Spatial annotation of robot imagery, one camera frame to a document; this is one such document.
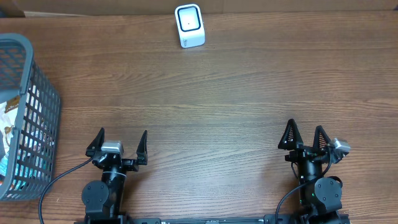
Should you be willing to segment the beige snack pouch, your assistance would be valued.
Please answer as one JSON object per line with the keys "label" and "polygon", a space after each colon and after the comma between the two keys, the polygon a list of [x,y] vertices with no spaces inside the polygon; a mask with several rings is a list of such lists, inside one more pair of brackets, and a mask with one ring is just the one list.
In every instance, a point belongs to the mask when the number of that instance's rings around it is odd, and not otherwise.
{"label": "beige snack pouch", "polygon": [[20,96],[1,103],[1,133],[5,137],[16,123]]}

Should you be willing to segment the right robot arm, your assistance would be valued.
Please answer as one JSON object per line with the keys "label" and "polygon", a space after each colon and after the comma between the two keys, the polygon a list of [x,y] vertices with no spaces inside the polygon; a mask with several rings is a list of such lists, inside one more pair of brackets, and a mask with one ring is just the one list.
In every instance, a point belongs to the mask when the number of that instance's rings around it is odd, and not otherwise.
{"label": "right robot arm", "polygon": [[326,176],[332,164],[337,164],[349,154],[351,146],[343,139],[330,139],[322,126],[317,126],[312,146],[303,143],[294,119],[287,122],[278,144],[279,149],[289,153],[285,160],[298,180],[298,186],[287,193],[275,211],[275,222],[279,222],[279,211],[284,201],[293,193],[299,193],[302,209],[292,214],[289,223],[344,223],[338,214],[342,208],[343,182],[337,176]]}

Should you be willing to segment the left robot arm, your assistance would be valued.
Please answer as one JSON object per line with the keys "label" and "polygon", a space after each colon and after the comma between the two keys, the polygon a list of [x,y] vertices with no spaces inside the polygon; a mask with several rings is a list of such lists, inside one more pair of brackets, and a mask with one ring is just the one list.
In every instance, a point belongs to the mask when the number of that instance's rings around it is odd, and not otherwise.
{"label": "left robot arm", "polygon": [[100,180],[85,185],[81,193],[85,205],[84,223],[133,223],[132,218],[121,211],[124,186],[128,172],[137,172],[146,166],[147,131],[144,131],[136,150],[135,159],[123,157],[121,141],[106,141],[104,128],[86,148],[93,165],[102,170]]}

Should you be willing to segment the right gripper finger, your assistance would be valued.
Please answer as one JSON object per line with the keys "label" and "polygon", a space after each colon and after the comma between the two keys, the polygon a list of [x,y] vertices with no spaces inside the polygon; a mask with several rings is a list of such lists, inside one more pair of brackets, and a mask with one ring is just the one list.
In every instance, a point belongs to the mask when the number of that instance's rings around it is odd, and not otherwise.
{"label": "right gripper finger", "polygon": [[278,148],[291,151],[296,150],[301,146],[303,146],[303,140],[299,133],[298,126],[294,119],[289,119],[278,144]]}
{"label": "right gripper finger", "polygon": [[322,126],[317,126],[315,128],[315,135],[313,139],[314,149],[326,149],[330,143],[331,139],[326,134]]}

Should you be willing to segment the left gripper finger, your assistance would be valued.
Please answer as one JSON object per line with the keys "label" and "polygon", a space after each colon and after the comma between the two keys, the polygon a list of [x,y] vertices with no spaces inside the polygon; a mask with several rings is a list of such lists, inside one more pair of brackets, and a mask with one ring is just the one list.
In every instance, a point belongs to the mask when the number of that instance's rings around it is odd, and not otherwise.
{"label": "left gripper finger", "polygon": [[148,155],[147,155],[147,130],[145,130],[142,134],[141,140],[137,147],[137,159],[136,162],[138,165],[147,165]]}
{"label": "left gripper finger", "polygon": [[89,144],[86,148],[85,155],[87,157],[93,157],[97,151],[101,150],[101,147],[104,143],[104,128],[101,128],[94,140]]}

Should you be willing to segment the teal snack packet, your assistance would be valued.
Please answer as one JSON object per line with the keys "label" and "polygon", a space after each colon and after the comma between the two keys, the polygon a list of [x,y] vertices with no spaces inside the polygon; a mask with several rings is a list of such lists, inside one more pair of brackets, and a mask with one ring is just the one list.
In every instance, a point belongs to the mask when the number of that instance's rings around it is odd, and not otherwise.
{"label": "teal snack packet", "polygon": [[9,154],[7,153],[1,158],[1,161],[0,161],[0,174],[4,177],[7,174],[7,166],[9,163],[8,157],[9,157]]}

